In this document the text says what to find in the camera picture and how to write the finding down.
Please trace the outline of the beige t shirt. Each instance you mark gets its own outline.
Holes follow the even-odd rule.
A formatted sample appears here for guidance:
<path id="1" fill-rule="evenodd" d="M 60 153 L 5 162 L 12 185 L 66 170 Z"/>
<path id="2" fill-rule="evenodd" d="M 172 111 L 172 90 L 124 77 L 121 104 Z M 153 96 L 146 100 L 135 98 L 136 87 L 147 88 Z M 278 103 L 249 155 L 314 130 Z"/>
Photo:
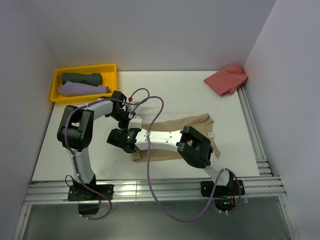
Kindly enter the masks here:
<path id="1" fill-rule="evenodd" d="M 155 122 L 152 125 L 151 130 L 157 132 L 171 132 L 182 130 L 184 126 L 191 126 L 210 139 L 213 152 L 215 156 L 218 158 L 221 153 L 218 150 L 218 147 L 214 141 L 214 137 L 210 136 L 210 133 L 213 132 L 213 125 L 214 120 L 210 117 L 208 113 L 204 113 L 198 116 L 189 116 L 181 119 Z M 152 149 L 150 152 L 151 162 L 182 159 L 181 155 L 178 152 L 173 152 L 169 150 Z"/>

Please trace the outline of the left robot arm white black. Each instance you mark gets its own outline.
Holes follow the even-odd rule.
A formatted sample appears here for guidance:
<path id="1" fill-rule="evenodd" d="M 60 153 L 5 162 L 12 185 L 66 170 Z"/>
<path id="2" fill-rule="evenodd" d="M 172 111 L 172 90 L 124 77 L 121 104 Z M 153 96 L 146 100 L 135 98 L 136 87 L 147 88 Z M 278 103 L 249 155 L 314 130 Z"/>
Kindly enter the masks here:
<path id="1" fill-rule="evenodd" d="M 57 131 L 57 140 L 67 149 L 74 170 L 72 192 L 86 200 L 96 197 L 98 188 L 89 157 L 89 145 L 93 138 L 94 121 L 100 117 L 112 117 L 118 121 L 107 143 L 133 153 L 136 149 L 133 134 L 129 133 L 130 113 L 126 107 L 127 97 L 114 91 L 111 97 L 101 97 L 83 106 L 67 105 Z"/>

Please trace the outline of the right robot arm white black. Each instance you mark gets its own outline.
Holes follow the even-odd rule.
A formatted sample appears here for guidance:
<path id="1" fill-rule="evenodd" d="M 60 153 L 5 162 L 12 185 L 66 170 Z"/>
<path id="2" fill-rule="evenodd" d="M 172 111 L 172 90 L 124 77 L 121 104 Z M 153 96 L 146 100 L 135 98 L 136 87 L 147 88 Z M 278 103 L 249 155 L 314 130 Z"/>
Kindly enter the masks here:
<path id="1" fill-rule="evenodd" d="M 192 126 L 176 131 L 113 129 L 106 142 L 129 154 L 146 151 L 148 163 L 155 150 L 178 153 L 189 166 L 203 169 L 220 194 L 227 195 L 234 188 L 233 174 L 216 158 L 210 139 Z"/>

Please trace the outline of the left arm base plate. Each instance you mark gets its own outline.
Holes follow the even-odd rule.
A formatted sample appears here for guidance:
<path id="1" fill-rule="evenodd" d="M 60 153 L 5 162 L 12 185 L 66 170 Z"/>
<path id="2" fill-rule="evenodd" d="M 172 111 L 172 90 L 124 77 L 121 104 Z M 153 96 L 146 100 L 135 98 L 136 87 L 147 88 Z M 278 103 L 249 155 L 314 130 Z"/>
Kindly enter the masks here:
<path id="1" fill-rule="evenodd" d="M 92 189 L 100 194 L 105 195 L 110 200 L 113 198 L 114 185 L 113 184 L 98 184 L 92 187 Z M 97 193 L 94 193 L 83 185 L 69 188 L 67 201 L 78 203 L 78 213 L 82 215 L 96 215 L 101 208 L 102 201 L 106 199 Z"/>

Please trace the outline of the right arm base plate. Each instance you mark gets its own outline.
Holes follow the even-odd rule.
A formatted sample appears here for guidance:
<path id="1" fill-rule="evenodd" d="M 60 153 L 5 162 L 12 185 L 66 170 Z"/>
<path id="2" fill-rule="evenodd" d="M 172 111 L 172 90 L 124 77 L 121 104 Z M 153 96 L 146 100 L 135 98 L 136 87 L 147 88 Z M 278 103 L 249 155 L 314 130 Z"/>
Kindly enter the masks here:
<path id="1" fill-rule="evenodd" d="M 201 187 L 201 195 L 202 197 L 209 198 L 213 187 L 214 182 L 213 181 L 201 181 L 200 182 Z M 242 180 L 233 180 L 232 183 L 228 183 L 226 186 L 217 185 L 213 194 L 214 198 L 227 198 L 231 195 L 241 195 L 244 196 L 246 194 L 244 184 Z"/>

